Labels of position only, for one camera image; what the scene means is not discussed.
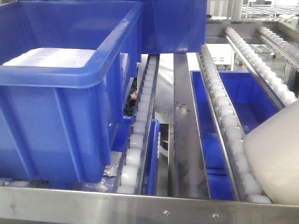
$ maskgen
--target bolt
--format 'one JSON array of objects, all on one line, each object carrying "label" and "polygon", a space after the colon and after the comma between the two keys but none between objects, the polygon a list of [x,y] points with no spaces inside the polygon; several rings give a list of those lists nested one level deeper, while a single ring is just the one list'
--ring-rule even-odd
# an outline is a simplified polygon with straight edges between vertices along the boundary
[{"label": "bolt", "polygon": [[220,215],[215,213],[215,214],[212,215],[212,218],[220,218]]},{"label": "bolt", "polygon": [[170,216],[170,215],[171,215],[171,212],[168,211],[168,210],[165,210],[165,211],[163,212],[163,214],[166,215],[166,216]]}]

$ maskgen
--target white cylindrical object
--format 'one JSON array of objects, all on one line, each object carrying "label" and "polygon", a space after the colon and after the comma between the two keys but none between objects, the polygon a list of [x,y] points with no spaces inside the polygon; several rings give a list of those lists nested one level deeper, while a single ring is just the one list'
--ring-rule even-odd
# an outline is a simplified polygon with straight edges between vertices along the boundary
[{"label": "white cylindrical object", "polygon": [[242,130],[240,127],[225,125],[225,132],[230,141],[234,139],[242,139]]},{"label": "white cylindrical object", "polygon": [[154,76],[146,74],[145,75],[145,80],[153,81],[154,80]]},{"label": "white cylindrical object", "polygon": [[209,82],[210,83],[215,83],[215,82],[221,82],[221,79],[220,79],[220,77],[219,76],[211,76],[211,77],[209,77]]},{"label": "white cylindrical object", "polygon": [[274,89],[275,85],[280,85],[281,84],[281,79],[278,77],[272,78],[269,80],[269,85]]},{"label": "white cylindrical object", "polygon": [[263,62],[263,61],[262,61],[262,59],[259,58],[259,57],[256,57],[255,59],[252,60],[252,63],[253,63],[254,65],[257,65],[257,64],[260,63],[260,62]]},{"label": "white cylindrical object", "polygon": [[238,118],[235,115],[223,115],[221,120],[225,127],[238,125]]},{"label": "white cylindrical object", "polygon": [[151,58],[151,59],[149,60],[149,64],[153,64],[153,65],[155,65],[155,64],[156,64],[156,59]]},{"label": "white cylindrical object", "polygon": [[234,115],[234,109],[230,105],[222,105],[219,107],[221,117],[224,115]]},{"label": "white cylindrical object", "polygon": [[149,102],[140,102],[138,104],[138,111],[146,111],[146,112],[148,112],[149,111],[149,106],[150,106]]},{"label": "white cylindrical object", "polygon": [[220,107],[222,105],[229,105],[229,99],[228,99],[228,97],[217,97],[216,104],[218,107]]},{"label": "white cylindrical object", "polygon": [[284,92],[283,94],[283,97],[282,97],[282,101],[286,104],[286,105],[289,105],[290,103],[290,100],[292,99],[295,99],[295,94],[292,92],[292,91],[286,91]]},{"label": "white cylindrical object", "polygon": [[148,119],[148,112],[147,111],[138,111],[136,113],[136,121],[146,122],[147,119]]},{"label": "white cylindrical object", "polygon": [[213,89],[213,94],[215,98],[224,97],[226,95],[226,91],[224,89]]},{"label": "white cylindrical object", "polygon": [[119,194],[130,194],[130,195],[132,195],[135,192],[135,187],[133,187],[133,186],[125,186],[125,185],[118,186],[116,192],[119,193]]},{"label": "white cylindrical object", "polygon": [[239,172],[240,173],[248,173],[248,172],[250,172],[246,156],[243,155],[243,154],[236,154],[234,156],[235,156],[236,165],[239,168]]},{"label": "white cylindrical object", "polygon": [[149,64],[148,70],[155,70],[156,65],[155,64]]},{"label": "white cylindrical object", "polygon": [[247,195],[260,195],[262,193],[261,187],[251,173],[243,173],[241,178]]},{"label": "white cylindrical object", "polygon": [[142,94],[151,94],[152,88],[150,87],[143,87]]},{"label": "white cylindrical object", "polygon": [[221,82],[217,82],[217,83],[211,83],[211,87],[212,90],[216,90],[216,89],[223,89],[223,84]]},{"label": "white cylindrical object", "polygon": [[142,121],[136,121],[133,126],[134,134],[144,134],[146,123]]},{"label": "white cylindrical object", "polygon": [[18,188],[29,188],[31,187],[31,183],[28,181],[11,181],[8,186]]},{"label": "white cylindrical object", "polygon": [[213,70],[212,71],[208,71],[207,74],[208,74],[209,77],[218,76],[218,72],[217,71],[213,71]]},{"label": "white cylindrical object", "polygon": [[132,134],[130,138],[130,148],[142,149],[143,146],[143,135]]},{"label": "white cylindrical object", "polygon": [[139,166],[140,165],[141,149],[128,148],[126,156],[126,165]]},{"label": "white cylindrical object", "polygon": [[264,79],[268,80],[276,77],[276,74],[273,71],[261,71],[263,73]]},{"label": "white cylindrical object", "polygon": [[141,94],[140,102],[150,102],[150,94]]},{"label": "white cylindrical object", "polygon": [[145,80],[143,86],[144,87],[153,87],[153,81]]},{"label": "white cylindrical object", "polygon": [[271,204],[270,199],[263,195],[248,195],[248,201],[253,203]]},{"label": "white cylindrical object", "polygon": [[244,154],[244,142],[240,139],[233,139],[230,142],[231,149],[234,155],[242,155]]},{"label": "white cylindrical object", "polygon": [[121,172],[121,185],[135,187],[137,183],[138,166],[125,165]]},{"label": "white cylindrical object", "polygon": [[274,86],[275,93],[279,96],[282,91],[288,91],[288,86],[285,84],[278,84]]},{"label": "white cylindrical object", "polygon": [[155,74],[155,70],[154,69],[150,69],[146,71],[147,75],[153,76]]}]

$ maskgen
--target steel guide rail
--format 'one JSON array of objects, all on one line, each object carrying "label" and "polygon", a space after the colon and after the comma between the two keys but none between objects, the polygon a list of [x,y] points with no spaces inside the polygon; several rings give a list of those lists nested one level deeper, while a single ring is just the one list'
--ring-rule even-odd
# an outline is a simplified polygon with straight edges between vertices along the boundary
[{"label": "steel guide rail", "polygon": [[251,47],[241,38],[231,27],[226,28],[226,38],[233,48],[242,54],[240,57],[244,59],[254,77],[260,77],[261,86],[268,93],[275,106],[280,110],[279,103],[282,106],[287,106],[297,100],[295,94],[290,91],[287,85],[283,84],[282,79],[278,78],[276,73],[271,71],[271,68],[256,54]]},{"label": "steel guide rail", "polygon": [[247,57],[242,53],[242,51],[237,47],[237,45],[232,41],[232,39],[228,35],[225,35],[225,38],[231,45],[231,47],[234,49],[234,51],[240,56],[240,58],[244,62],[244,66],[246,67],[246,69],[252,74],[253,78],[261,85],[263,90],[267,93],[270,101],[274,104],[274,106],[278,110],[284,109],[285,104],[269,86],[266,80],[263,79],[263,77],[260,75],[257,69],[253,66],[253,64],[247,59]]},{"label": "steel guide rail", "polygon": [[273,33],[266,27],[257,29],[258,37],[277,54],[282,56],[287,63],[299,71],[299,50],[289,44],[283,38]]},{"label": "steel guide rail", "polygon": [[211,90],[210,90],[210,88],[208,86],[208,82],[207,82],[206,68],[204,66],[206,60],[204,59],[204,57],[201,53],[197,53],[197,60],[199,63],[199,68],[200,68],[201,74],[202,74],[202,79],[203,79],[204,87],[206,90],[208,104],[209,104],[209,107],[211,110],[211,115],[212,115],[212,118],[214,121],[215,129],[219,136],[222,153],[223,153],[223,156],[225,159],[227,172],[228,172],[228,176],[230,178],[234,198],[236,201],[246,201],[245,189],[242,185],[241,176],[239,174],[237,165],[233,159],[233,155],[231,153],[231,148],[228,143],[228,139],[224,133],[224,126],[221,123],[221,119],[220,119],[221,116],[219,115],[219,112],[217,110],[218,108],[217,108],[216,103],[212,101],[212,96],[211,96],[211,92],[210,92]]},{"label": "steel guide rail", "polygon": [[202,53],[197,54],[198,62],[235,199],[271,203],[250,172],[243,149],[242,125],[206,45],[202,49]]},{"label": "steel guide rail", "polygon": [[142,192],[144,171],[145,171],[146,161],[147,161],[147,156],[148,156],[147,152],[148,152],[148,146],[149,146],[151,121],[153,118],[153,108],[154,108],[154,99],[155,99],[156,85],[157,85],[157,73],[158,73],[158,68],[159,68],[159,58],[160,58],[160,55],[149,55],[148,60],[146,62],[142,81],[141,81],[140,88],[139,88],[139,92],[138,92],[138,95],[136,98],[135,108],[134,108],[132,119],[131,119],[131,124],[130,124],[131,129],[130,129],[130,131],[128,133],[128,137],[127,137],[127,143],[126,143],[127,146],[121,155],[121,160],[120,160],[119,168],[117,171],[117,175],[115,177],[116,179],[114,182],[115,184],[114,184],[112,193],[117,192],[119,185],[121,185],[122,170],[123,170],[123,167],[125,166],[125,162],[126,162],[127,149],[130,148],[130,144],[132,143],[131,136],[133,134],[133,128],[134,128],[134,124],[136,122],[136,115],[137,115],[138,108],[139,108],[139,105],[141,102],[142,92],[145,87],[145,84],[147,85],[147,82],[149,81],[149,80],[146,80],[147,76],[152,76],[152,78],[151,78],[152,85],[148,86],[148,87],[151,86],[151,92],[150,92],[150,100],[148,103],[148,110],[146,111],[147,119],[146,119],[146,125],[145,125],[145,132],[144,132],[143,140],[142,140],[140,164],[139,164],[138,171],[137,171],[137,181],[136,181],[136,185],[135,185],[135,190],[134,190],[134,192],[131,192],[131,193],[139,195]]}]

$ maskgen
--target stainless steel frame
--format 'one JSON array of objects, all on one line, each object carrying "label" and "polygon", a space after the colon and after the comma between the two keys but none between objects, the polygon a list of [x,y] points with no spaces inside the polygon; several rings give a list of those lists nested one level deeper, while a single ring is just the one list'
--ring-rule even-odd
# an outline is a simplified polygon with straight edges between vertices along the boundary
[{"label": "stainless steel frame", "polygon": [[[282,33],[287,41],[299,41],[298,31],[283,22],[217,21],[208,23],[207,42],[227,43],[224,35],[227,26],[233,27],[248,43],[261,43],[256,37],[256,28],[261,26]],[[176,195],[186,198],[0,187],[0,224],[297,224],[299,206],[189,198],[208,198],[208,184],[184,54],[175,55],[175,76],[177,103],[172,167],[175,167],[174,177],[180,181]],[[179,121],[189,122],[192,129],[177,124]],[[192,130],[194,138],[189,143],[198,140],[189,153],[188,146],[184,145],[188,139],[183,139],[190,138],[184,133],[187,129]]]}]

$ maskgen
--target blue plastic crate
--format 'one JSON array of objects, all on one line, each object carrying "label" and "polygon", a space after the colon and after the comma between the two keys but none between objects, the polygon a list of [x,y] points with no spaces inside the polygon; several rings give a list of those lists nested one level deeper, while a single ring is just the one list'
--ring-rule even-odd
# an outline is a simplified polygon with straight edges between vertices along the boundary
[{"label": "blue plastic crate", "polygon": [[250,73],[221,71],[219,74],[246,134],[278,112]]},{"label": "blue plastic crate", "polygon": [[201,52],[207,0],[141,0],[142,53]]},{"label": "blue plastic crate", "polygon": [[82,68],[0,66],[0,177],[98,182],[136,75],[142,4],[0,6],[0,64],[36,48],[96,50]]},{"label": "blue plastic crate", "polygon": [[[237,71],[220,71],[219,73],[245,133],[249,133],[277,113],[277,109],[250,73]],[[224,157],[201,74],[199,71],[194,71],[192,77],[211,197],[215,200],[233,200]]]}]

